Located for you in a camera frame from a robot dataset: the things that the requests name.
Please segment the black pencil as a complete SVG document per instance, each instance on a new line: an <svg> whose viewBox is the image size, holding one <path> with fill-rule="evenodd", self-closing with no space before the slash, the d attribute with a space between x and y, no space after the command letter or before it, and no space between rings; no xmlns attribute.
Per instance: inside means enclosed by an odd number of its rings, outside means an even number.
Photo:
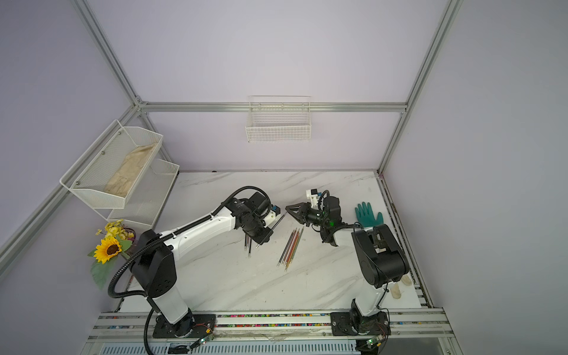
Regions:
<svg viewBox="0 0 568 355"><path fill-rule="evenodd" d="M268 232L266 233L262 241L256 245L255 247L256 249L258 249L261 245L269 241L269 238L273 235L276 227L283 221L283 219L285 218L285 216L287 216L287 214L288 212L284 212L280 217L280 219L271 228L268 229Z"/></svg>

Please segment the yellow pencil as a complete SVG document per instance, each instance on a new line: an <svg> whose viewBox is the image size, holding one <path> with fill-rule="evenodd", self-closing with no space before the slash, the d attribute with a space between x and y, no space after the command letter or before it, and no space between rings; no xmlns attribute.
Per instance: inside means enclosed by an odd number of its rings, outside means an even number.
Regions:
<svg viewBox="0 0 568 355"><path fill-rule="evenodd" d="M295 239L294 239L293 243L291 244L291 249L290 249L289 255L287 257L286 264L285 264L285 271L286 272L288 271L288 268L289 268L290 264L292 263L292 261L294 259L294 255L297 251L298 244L301 241L301 232L302 232L301 230L299 230L297 232Z"/></svg>

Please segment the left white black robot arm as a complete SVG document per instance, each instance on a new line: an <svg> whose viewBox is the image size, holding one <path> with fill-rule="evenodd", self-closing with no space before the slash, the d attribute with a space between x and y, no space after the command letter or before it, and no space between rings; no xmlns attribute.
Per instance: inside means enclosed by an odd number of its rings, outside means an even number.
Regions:
<svg viewBox="0 0 568 355"><path fill-rule="evenodd" d="M141 236L137 251L158 242L136 258L130 267L146 301L160 316L174 337L187 337L197 321L177 287L177 263L193 249L218 235L241 229L245 236L261 245L274 233L272 225L281 215L266 194L255 192L250 198L230 196L213 212L178 229L157 233L150 229Z"/></svg>

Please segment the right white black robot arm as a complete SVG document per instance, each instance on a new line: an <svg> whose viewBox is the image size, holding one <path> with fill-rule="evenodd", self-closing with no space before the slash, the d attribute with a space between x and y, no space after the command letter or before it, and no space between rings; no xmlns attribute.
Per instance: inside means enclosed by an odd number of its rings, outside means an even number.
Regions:
<svg viewBox="0 0 568 355"><path fill-rule="evenodd" d="M369 287L351 302L347 312L331 313L335 336L390 335L390 315L382 307L388 286L401 281L410 271L402 247L389 226L365 228L360 223L346 223L341 216L340 199L325 191L312 195L317 203L288 205L285 210L299 224L315 226L323 243L354 249L358 265Z"/></svg>

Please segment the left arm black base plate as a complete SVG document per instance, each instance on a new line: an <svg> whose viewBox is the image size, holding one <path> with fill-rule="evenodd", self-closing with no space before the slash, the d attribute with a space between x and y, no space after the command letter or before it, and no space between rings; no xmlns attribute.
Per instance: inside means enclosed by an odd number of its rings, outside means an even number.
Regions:
<svg viewBox="0 0 568 355"><path fill-rule="evenodd" d="M154 339L201 339L212 334L217 317L215 314L186 315L180 322L171 324L163 315L158 315L152 337Z"/></svg>

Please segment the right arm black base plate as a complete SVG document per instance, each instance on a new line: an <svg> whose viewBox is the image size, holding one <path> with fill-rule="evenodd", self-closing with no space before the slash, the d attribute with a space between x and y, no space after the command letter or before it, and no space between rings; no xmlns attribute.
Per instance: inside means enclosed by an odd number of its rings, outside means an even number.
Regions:
<svg viewBox="0 0 568 355"><path fill-rule="evenodd" d="M350 312L332 312L331 332L339 336L375 336L390 335L391 328L388 315L378 312L369 317L359 316Z"/></svg>

